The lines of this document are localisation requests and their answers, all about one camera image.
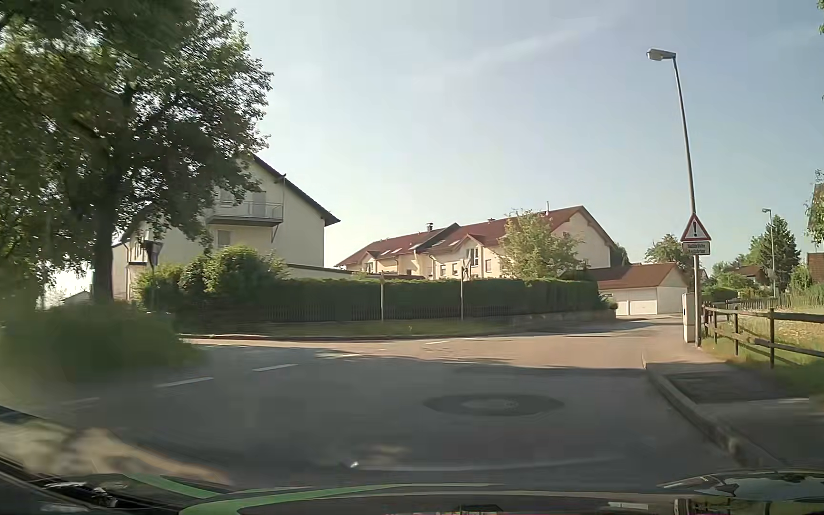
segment sky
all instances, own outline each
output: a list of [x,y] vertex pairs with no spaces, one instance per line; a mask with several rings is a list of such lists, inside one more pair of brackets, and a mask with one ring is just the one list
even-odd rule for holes
[[685,96],[710,269],[773,209],[802,251],[824,170],[812,0],[218,0],[275,76],[261,157],[372,240],[584,205],[633,262],[690,216]]

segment curb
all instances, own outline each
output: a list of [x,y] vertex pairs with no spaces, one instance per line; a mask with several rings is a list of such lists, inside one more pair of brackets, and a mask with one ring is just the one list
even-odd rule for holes
[[179,334],[180,338],[196,340],[254,340],[271,342],[377,342],[381,340],[427,340],[430,338],[470,338],[474,336],[505,336],[524,333],[524,330],[504,333],[470,333],[470,334],[397,334],[390,336],[359,335],[359,336],[267,336],[264,334]]
[[757,468],[777,468],[787,466],[784,460],[762,449],[736,429],[730,427],[720,418],[704,411],[663,374],[655,369],[657,364],[645,363],[647,378],[654,387],[673,405],[689,422],[692,422],[707,438],[710,438],[721,450],[726,451],[740,465]]

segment grass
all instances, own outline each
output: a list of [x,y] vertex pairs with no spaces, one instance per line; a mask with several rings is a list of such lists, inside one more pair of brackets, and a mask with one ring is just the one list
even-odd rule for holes
[[[249,333],[267,336],[408,336],[496,333],[509,328],[501,322],[479,320],[422,319],[363,322],[257,323]],[[245,333],[238,327],[237,333]]]
[[[824,312],[821,309],[803,309],[796,312]],[[725,322],[719,317],[718,326],[726,330],[733,329],[733,321]],[[764,318],[740,317],[740,332],[753,334],[768,339],[769,321]],[[804,348],[824,351],[824,323],[774,321],[774,341],[780,344],[796,345]],[[769,349],[761,346],[746,348],[740,345],[740,353],[734,355],[734,343],[729,338],[713,337],[702,339],[702,347],[712,354],[726,358],[734,363],[754,369],[769,370]],[[824,399],[824,358],[811,357],[784,350],[775,351],[774,369],[770,373],[796,391]]]

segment sidewalk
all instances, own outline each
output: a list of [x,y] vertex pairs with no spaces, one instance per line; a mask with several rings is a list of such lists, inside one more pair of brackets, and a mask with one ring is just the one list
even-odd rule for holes
[[740,465],[824,468],[824,406],[770,373],[723,363],[693,344],[646,357],[654,385]]

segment garage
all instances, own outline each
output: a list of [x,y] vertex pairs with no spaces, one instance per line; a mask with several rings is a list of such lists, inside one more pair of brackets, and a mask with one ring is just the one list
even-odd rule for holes
[[600,294],[618,302],[617,315],[637,316],[682,312],[682,294],[689,290],[676,263],[595,268]]

